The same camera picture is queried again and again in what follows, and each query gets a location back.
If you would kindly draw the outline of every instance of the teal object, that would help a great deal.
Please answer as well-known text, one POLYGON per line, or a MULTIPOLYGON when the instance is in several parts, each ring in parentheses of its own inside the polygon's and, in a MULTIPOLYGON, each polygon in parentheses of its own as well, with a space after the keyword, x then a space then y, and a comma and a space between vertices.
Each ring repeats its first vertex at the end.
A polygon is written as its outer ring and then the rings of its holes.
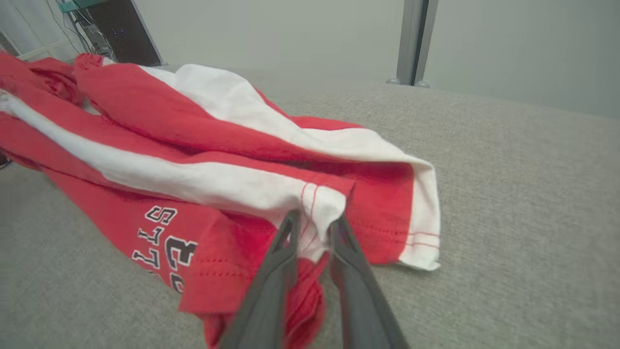
POLYGON ((67 13, 71 11, 75 11, 77 9, 84 9, 89 6, 93 6, 99 4, 101 2, 106 2, 108 0, 73 0, 68 2, 63 2, 62 4, 58 4, 60 7, 60 11, 62 13, 67 13))

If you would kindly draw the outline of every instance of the red fabric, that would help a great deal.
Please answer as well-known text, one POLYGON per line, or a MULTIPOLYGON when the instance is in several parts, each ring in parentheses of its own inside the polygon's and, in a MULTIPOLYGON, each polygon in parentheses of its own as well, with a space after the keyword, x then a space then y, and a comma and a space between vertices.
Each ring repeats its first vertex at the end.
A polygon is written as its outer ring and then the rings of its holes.
MULTIPOLYGON (((215 119, 136 65, 102 66, 101 57, 93 55, 81 55, 74 67, 51 58, 27 63, 0 55, 0 75, 0 88, 54 124, 94 142, 179 164, 227 163, 332 188, 349 198, 346 215, 371 263, 393 263, 404 248, 413 195, 409 164, 344 161, 215 119), (102 116, 79 107, 84 95, 102 116)), ((290 117, 261 96, 304 128, 360 127, 290 117)), ((120 251, 182 292, 179 309, 199 316, 207 343, 217 344, 273 239, 271 223, 115 183, 3 112, 0 148, 19 163, 45 172, 120 251), (182 250, 167 248, 168 239, 185 245, 182 250), (184 265, 181 254, 189 250, 190 263, 184 265), (156 255, 157 266, 149 264, 156 255)), ((319 330, 325 304, 317 279, 326 263, 326 256, 316 264, 299 260, 298 283, 286 311, 291 348, 305 347, 319 330)))

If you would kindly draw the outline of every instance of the red garment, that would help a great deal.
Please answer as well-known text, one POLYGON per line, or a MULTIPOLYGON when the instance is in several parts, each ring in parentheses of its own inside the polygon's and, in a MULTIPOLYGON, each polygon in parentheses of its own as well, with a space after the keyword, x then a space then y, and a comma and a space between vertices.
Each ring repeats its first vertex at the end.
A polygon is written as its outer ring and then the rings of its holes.
POLYGON ((346 214, 371 263, 438 267, 435 174, 376 133, 291 117, 246 80, 80 55, 74 66, 0 56, 0 148, 45 172, 125 255, 183 296, 215 346, 277 226, 304 213, 286 341, 324 313, 326 230, 346 214), (102 115, 80 108, 85 94, 102 115))

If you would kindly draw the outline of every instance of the white stripe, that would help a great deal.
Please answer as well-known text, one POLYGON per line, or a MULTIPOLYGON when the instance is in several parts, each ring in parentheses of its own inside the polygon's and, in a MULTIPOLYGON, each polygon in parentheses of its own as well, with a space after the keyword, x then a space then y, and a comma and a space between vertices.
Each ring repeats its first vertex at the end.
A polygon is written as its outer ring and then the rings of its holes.
MULTIPOLYGON (((268 171, 217 162, 180 164, 93 142, 69 132, 30 108, 19 98, 0 90, 0 110, 26 122, 84 161, 111 182, 129 188, 177 197, 188 202, 264 217, 278 226, 291 209, 312 211, 312 195, 301 193, 306 182, 268 171)), ((306 192, 314 191, 314 184, 306 192)), ((318 229, 321 241, 327 240, 328 225, 342 215, 346 197, 331 188, 319 187, 313 224, 308 236, 318 229)), ((320 255, 301 254, 317 261, 320 255)))
POLYGON ((290 144, 346 160, 410 163, 415 172, 413 208, 407 246, 401 262, 424 270, 439 267, 439 251, 413 245, 415 232, 440 233, 440 211, 433 166, 407 155, 368 129, 302 129, 272 109, 254 87, 230 71, 184 65, 176 73, 141 68, 201 106, 219 120, 282 139, 290 144))

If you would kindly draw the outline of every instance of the carpeted surface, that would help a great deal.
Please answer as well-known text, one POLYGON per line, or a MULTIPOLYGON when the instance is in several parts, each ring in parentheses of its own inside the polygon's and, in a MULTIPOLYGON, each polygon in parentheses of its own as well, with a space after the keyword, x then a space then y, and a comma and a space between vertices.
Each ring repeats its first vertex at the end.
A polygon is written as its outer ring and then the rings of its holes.
MULTIPOLYGON (((437 168, 441 264, 375 267, 415 348, 620 348, 620 121, 429 89, 242 71, 293 115, 437 168)), ((204 347, 178 295, 44 175, 0 171, 3 348, 204 347)), ((340 348, 336 289, 315 348, 340 348)))

